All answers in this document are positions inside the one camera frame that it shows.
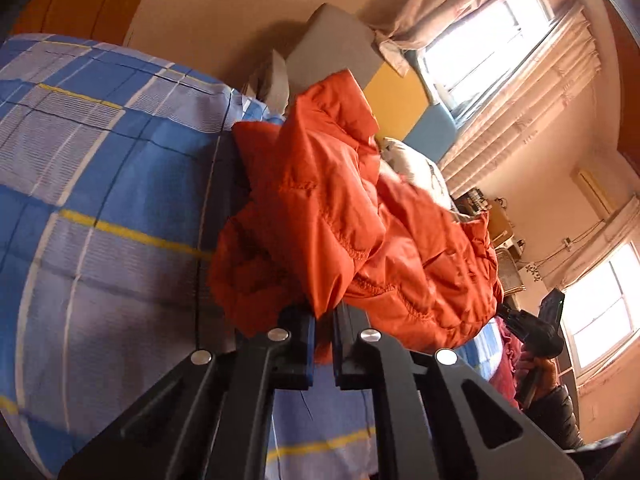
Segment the grey yellow blue headboard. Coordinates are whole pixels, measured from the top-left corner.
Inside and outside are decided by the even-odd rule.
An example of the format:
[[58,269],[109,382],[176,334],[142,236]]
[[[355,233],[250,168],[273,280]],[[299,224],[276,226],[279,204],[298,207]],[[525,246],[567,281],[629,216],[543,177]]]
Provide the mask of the grey yellow blue headboard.
[[337,6],[319,6],[286,58],[292,96],[350,70],[378,121],[378,137],[397,139],[439,162],[457,137],[454,118],[435,90],[410,68],[400,76],[383,60],[370,27]]

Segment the wall air conditioner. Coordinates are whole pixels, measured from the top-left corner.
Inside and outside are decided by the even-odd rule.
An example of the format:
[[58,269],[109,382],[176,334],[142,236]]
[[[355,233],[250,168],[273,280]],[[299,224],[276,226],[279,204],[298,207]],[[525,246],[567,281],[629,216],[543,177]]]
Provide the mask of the wall air conditioner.
[[602,188],[598,180],[593,177],[591,172],[576,167],[572,171],[572,180],[578,186],[580,192],[582,192],[582,195],[599,219],[608,220],[612,214],[615,214],[616,208],[612,200],[608,198],[608,194],[605,193],[604,188]]

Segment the orange down jacket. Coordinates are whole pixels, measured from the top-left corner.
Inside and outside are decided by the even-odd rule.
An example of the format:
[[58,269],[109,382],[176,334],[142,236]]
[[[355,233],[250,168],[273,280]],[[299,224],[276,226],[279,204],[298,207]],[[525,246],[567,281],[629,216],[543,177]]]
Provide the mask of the orange down jacket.
[[282,125],[233,126],[250,192],[218,236],[208,284],[243,335],[304,302],[326,362],[343,302],[424,352],[466,344],[496,314],[503,292],[487,217],[459,221],[395,174],[377,131],[348,70],[300,94]]

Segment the blue plaid bed sheet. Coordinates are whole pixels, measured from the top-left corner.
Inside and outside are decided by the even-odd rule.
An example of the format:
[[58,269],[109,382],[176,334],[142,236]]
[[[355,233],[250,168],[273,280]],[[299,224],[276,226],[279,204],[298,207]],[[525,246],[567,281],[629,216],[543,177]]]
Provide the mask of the blue plaid bed sheet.
[[[196,350],[243,335],[216,304],[210,260],[250,187],[238,122],[263,102],[112,44],[24,35],[1,48],[1,474],[63,465]],[[367,391],[330,357],[274,396],[269,479],[378,470]]]

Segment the beige quilted pillow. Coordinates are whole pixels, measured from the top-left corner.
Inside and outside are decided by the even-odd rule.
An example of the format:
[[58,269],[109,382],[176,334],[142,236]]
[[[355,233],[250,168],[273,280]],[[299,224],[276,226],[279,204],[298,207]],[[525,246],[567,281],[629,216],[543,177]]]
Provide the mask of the beige quilted pillow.
[[382,159],[396,174],[417,188],[423,188],[437,205],[456,211],[446,181],[431,159],[394,138],[383,138],[378,145]]

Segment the wooden wardrobe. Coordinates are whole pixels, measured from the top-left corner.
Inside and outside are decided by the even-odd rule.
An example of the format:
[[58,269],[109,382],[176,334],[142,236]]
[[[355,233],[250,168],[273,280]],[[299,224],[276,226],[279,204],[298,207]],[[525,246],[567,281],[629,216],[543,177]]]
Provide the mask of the wooden wardrobe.
[[10,33],[45,32],[123,44],[141,0],[27,0]]

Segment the cluttered wooden desk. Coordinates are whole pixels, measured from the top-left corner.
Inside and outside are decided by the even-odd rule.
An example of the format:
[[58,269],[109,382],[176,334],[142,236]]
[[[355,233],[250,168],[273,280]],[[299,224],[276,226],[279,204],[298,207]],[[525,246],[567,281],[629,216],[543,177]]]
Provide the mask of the cluttered wooden desk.
[[488,233],[498,257],[498,274],[504,294],[515,295],[525,289],[518,274],[516,262],[520,258],[514,252],[514,231],[503,207],[502,198],[487,198],[479,188],[471,188],[454,199],[457,210],[467,216],[488,213]]

